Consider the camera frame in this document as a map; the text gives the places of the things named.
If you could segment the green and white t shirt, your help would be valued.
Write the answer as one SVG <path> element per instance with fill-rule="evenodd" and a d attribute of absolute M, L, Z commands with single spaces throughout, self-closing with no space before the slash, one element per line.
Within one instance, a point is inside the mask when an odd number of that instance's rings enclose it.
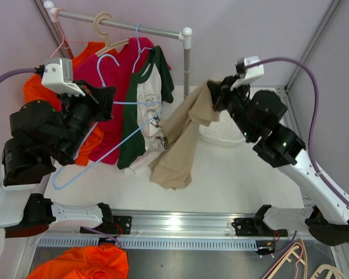
<path fill-rule="evenodd" d="M 141 68 L 131 75 L 123 109 L 122 140 L 117 167 L 138 173 L 166 150 L 159 127 L 162 102 L 172 103 L 174 84 L 162 48 L 145 50 Z"/>

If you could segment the beige t shirt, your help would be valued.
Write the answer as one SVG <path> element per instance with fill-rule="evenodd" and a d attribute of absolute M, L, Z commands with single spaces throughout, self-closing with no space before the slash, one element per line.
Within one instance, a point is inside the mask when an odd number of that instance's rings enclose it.
<path fill-rule="evenodd" d="M 191 182 L 200 126 L 219 120 L 207 82 L 186 97 L 166 120 L 159 122 L 167 148 L 149 164 L 149 180 L 165 189 L 183 189 Z"/>

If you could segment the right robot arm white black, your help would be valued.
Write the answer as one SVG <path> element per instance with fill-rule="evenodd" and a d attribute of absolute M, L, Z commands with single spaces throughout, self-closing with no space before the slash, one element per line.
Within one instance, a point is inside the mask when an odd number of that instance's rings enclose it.
<path fill-rule="evenodd" d="M 287 106 L 271 90 L 250 94 L 249 85 L 232 88 L 235 76 L 207 81 L 212 109 L 227 111 L 253 151 L 272 168 L 294 181 L 314 203 L 310 208 L 279 208 L 263 205 L 253 218 L 259 235 L 277 230 L 310 233 L 328 246 L 349 243 L 349 206 L 320 178 L 310 161 L 305 142 L 281 124 Z"/>

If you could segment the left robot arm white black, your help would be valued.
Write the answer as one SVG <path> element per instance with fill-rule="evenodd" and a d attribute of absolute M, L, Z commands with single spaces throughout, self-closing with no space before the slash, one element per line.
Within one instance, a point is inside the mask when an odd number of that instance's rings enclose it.
<path fill-rule="evenodd" d="M 3 148 L 0 186 L 0 229 L 7 238 L 35 236 L 50 228 L 87 226 L 101 233 L 113 228 L 105 203 L 67 206 L 34 192 L 44 177 L 55 172 L 55 163 L 75 163 L 94 123 L 112 118 L 115 87 L 95 88 L 83 82 L 78 89 L 82 96 L 60 96 L 61 110 L 35 100 L 10 116 L 12 137 Z"/>

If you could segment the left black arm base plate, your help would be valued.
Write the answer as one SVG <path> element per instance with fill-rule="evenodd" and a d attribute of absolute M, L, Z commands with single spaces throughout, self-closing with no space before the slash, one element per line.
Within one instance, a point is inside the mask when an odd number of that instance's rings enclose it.
<path fill-rule="evenodd" d="M 102 218 L 102 223 L 98 226 L 88 226 L 95 231 L 110 235 L 130 235 L 132 217 L 128 215 L 112 215 L 107 218 Z M 87 234 L 93 233 L 87 229 L 87 226 L 80 227 L 80 233 Z"/>

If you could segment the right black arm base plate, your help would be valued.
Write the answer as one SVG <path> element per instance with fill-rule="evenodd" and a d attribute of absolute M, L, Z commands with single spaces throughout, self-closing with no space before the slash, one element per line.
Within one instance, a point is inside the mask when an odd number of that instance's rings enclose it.
<path fill-rule="evenodd" d="M 238 237 L 288 237 L 288 231 L 285 229 L 273 231 L 264 222 L 253 218 L 235 218 L 231 226 L 234 228 Z"/>

